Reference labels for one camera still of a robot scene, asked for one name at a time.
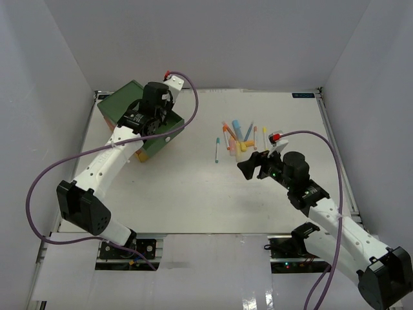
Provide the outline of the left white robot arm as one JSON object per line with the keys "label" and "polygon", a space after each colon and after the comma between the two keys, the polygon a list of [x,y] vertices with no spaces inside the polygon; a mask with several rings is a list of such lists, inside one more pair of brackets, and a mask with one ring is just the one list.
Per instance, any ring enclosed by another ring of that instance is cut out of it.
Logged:
{"label": "left white robot arm", "polygon": [[131,90],[132,95],[125,98],[113,120],[106,149],[99,151],[72,181],[61,181],[57,186],[62,218],[92,236],[114,243],[114,250],[123,258],[136,251],[135,233],[112,216],[103,200],[123,166],[148,143],[147,137],[174,126],[172,109],[183,83],[177,76],[164,82],[149,82],[144,87],[131,81],[115,92],[114,96],[118,96]]}

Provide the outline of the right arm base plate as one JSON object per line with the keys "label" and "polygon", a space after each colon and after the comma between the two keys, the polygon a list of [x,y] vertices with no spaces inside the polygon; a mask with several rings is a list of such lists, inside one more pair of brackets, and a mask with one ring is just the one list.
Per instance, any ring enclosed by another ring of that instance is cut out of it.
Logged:
{"label": "right arm base plate", "polygon": [[322,273],[330,267],[317,256],[301,253],[294,247],[291,236],[269,238],[264,250],[269,252],[272,274]]}

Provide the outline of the teal cap marker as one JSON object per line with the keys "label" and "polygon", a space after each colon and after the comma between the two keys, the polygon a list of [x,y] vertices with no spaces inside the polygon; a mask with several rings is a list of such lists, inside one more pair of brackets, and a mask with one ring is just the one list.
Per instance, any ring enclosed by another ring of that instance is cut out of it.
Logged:
{"label": "teal cap marker", "polygon": [[219,163],[219,146],[220,146],[220,138],[216,138],[215,153],[214,153],[215,163]]}

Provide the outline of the brown orange pen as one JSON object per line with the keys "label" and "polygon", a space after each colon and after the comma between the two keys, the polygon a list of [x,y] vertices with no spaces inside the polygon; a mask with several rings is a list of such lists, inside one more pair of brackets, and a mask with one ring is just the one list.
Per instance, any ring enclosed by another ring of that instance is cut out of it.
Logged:
{"label": "brown orange pen", "polygon": [[226,128],[227,132],[236,140],[238,141],[238,138],[236,134],[233,132],[233,130],[228,126],[228,124],[225,121],[222,121],[222,124],[224,128]]}

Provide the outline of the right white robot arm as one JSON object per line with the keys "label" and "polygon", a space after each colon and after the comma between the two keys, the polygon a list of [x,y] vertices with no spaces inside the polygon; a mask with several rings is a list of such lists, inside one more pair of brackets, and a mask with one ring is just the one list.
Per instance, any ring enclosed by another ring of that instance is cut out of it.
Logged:
{"label": "right white robot arm", "polygon": [[317,256],[356,284],[373,309],[388,309],[412,292],[411,257],[402,247],[391,248],[366,232],[351,217],[342,216],[329,193],[311,180],[304,155],[253,152],[237,167],[248,180],[272,178],[287,189],[290,203],[308,221],[283,244],[301,258]]}

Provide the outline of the green drawer storage box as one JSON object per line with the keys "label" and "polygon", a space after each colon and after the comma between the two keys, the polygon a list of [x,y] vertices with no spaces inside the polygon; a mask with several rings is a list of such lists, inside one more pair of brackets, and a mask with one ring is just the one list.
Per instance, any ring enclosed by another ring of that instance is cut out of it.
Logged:
{"label": "green drawer storage box", "polygon": [[97,104],[111,130],[124,125],[142,137],[175,131],[163,138],[146,139],[136,152],[140,162],[154,157],[183,131],[184,119],[172,111],[183,84],[177,76],[145,86],[133,80]]}

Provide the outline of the blue pen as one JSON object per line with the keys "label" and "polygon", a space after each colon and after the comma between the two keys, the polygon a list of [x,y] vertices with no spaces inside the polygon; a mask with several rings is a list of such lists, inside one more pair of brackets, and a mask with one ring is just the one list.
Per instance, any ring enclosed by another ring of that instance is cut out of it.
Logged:
{"label": "blue pen", "polygon": [[248,126],[247,132],[244,137],[244,142],[248,141],[248,138],[250,137],[253,127],[254,127],[254,122],[252,121],[250,125]]}

